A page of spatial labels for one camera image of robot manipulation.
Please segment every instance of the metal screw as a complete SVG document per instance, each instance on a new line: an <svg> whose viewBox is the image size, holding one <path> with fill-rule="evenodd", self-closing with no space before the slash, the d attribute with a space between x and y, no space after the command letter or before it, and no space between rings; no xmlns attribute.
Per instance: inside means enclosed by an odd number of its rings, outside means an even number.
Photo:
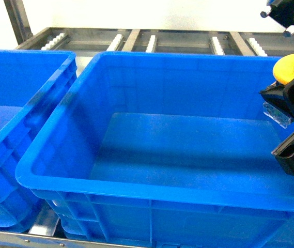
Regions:
<svg viewBox="0 0 294 248"><path fill-rule="evenodd" d="M263 18L266 18L270 15L270 13L272 12L272 7L271 6L266 6L265 10L263 10L261 13L260 13L260 16L263 17Z"/></svg>
<svg viewBox="0 0 294 248"><path fill-rule="evenodd" d="M284 37L288 38L294 34L294 25L291 25L286 28L286 30L283 32Z"/></svg>

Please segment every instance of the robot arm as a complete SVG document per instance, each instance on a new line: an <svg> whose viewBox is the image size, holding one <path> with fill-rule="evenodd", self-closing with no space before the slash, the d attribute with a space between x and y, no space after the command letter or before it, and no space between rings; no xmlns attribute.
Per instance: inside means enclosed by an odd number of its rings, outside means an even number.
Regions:
<svg viewBox="0 0 294 248"><path fill-rule="evenodd" d="M271 0L260 15L263 18L270 16L284 26L285 37L290 37L294 33L294 0Z"/></svg>
<svg viewBox="0 0 294 248"><path fill-rule="evenodd" d="M284 36L294 33L294 0L273 0L260 14L270 16L283 25ZM273 68L276 82L261 90L264 98L264 113L283 128L294 121L294 54L280 59ZM294 176L294 133L286 138L272 154L284 171Z"/></svg>

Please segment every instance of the metal rack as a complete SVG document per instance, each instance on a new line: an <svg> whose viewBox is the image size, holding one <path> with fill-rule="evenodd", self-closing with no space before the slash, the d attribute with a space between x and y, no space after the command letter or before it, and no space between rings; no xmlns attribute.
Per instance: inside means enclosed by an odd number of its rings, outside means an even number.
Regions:
<svg viewBox="0 0 294 248"><path fill-rule="evenodd" d="M284 38L280 33L48 27L33 36L22 0L4 2L19 44L16 49L41 50L57 37L56 44L49 46L49 50L76 52L77 74L81 73L93 56L110 48L127 52L243 56L264 53L268 56L285 56L294 53L294 35ZM66 239L58 216L46 203L35 224L27 232L16 234L0 231L0 247L11 246L129 247Z"/></svg>

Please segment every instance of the white roller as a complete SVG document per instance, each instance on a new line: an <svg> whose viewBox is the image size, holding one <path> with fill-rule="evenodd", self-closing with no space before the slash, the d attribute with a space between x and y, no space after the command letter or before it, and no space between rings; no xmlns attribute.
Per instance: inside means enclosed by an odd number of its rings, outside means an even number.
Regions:
<svg viewBox="0 0 294 248"><path fill-rule="evenodd" d="M267 57L266 52L263 50L263 48L256 41L255 38L249 38L249 39L247 39L247 42L249 43L249 45L251 46L251 48L255 51L255 53L257 54L257 56Z"/></svg>

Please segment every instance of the metal bar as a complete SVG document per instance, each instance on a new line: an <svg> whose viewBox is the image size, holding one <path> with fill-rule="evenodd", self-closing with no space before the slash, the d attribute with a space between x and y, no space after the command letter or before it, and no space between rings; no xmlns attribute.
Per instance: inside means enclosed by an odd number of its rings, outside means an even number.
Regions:
<svg viewBox="0 0 294 248"><path fill-rule="evenodd" d="M253 51L250 50L244 39L238 32L229 32L230 42L232 46L239 50L239 53L243 56L255 56Z"/></svg>
<svg viewBox="0 0 294 248"><path fill-rule="evenodd" d="M156 35L150 36L146 53L154 53L156 50L156 44L157 44L157 36Z"/></svg>
<svg viewBox="0 0 294 248"><path fill-rule="evenodd" d="M4 0L14 35L18 44L33 36L25 12L23 0Z"/></svg>
<svg viewBox="0 0 294 248"><path fill-rule="evenodd" d="M34 35L33 37L26 40L25 42L23 42L22 44L20 44L18 47L16 47L16 49L41 49L47 43L49 35L53 35L53 32L50 27L47 27L41 32Z"/></svg>
<svg viewBox="0 0 294 248"><path fill-rule="evenodd" d="M137 248L135 246L115 245L107 243L96 243L79 241L64 238L47 236L17 234L13 232L0 231L0 246L31 247L31 248L58 248L58 247L79 247L79 248Z"/></svg>
<svg viewBox="0 0 294 248"><path fill-rule="evenodd" d="M125 45L121 49L122 51L125 52L131 52L134 48L134 45L136 43L136 40L138 39L140 35L140 29L133 29L132 32L130 33L130 36L127 38Z"/></svg>
<svg viewBox="0 0 294 248"><path fill-rule="evenodd" d="M57 214L45 203L28 233L52 237L54 236L58 221L59 217Z"/></svg>

